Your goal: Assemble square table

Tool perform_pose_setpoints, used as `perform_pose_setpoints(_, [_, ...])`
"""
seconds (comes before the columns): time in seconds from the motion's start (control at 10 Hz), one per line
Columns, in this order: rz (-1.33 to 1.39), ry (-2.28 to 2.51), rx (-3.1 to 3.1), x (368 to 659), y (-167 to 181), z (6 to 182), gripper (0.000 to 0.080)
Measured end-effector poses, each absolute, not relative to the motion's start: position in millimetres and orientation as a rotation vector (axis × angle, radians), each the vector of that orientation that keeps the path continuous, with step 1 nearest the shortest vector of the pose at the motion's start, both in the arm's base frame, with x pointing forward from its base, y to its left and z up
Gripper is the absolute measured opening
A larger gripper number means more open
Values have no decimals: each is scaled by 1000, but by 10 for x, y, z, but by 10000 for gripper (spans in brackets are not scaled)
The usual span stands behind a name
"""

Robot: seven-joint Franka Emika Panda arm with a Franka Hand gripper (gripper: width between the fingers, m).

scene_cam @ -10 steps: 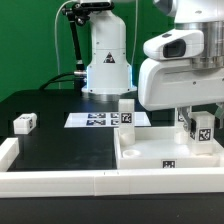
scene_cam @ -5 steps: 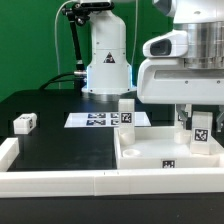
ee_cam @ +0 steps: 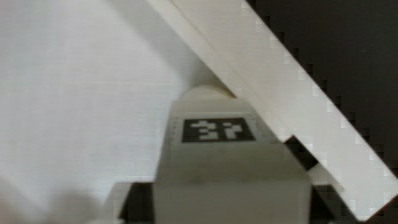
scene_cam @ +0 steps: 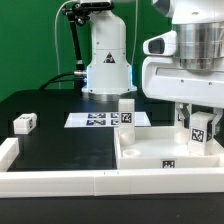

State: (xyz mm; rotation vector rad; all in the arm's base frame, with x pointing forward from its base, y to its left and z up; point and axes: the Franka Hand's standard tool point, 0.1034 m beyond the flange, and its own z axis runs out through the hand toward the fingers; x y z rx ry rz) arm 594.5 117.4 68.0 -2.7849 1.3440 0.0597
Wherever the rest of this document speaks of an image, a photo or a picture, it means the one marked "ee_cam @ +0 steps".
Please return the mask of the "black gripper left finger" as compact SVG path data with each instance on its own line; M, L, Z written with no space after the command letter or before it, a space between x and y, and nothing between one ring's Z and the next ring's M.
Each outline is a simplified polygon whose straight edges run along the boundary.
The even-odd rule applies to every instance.
M153 183L118 183L106 201L111 224L155 224Z

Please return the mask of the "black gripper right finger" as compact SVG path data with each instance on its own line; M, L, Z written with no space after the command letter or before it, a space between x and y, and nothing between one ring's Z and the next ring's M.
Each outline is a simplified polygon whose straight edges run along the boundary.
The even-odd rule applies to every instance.
M313 187L310 224L358 224L352 212L331 185Z

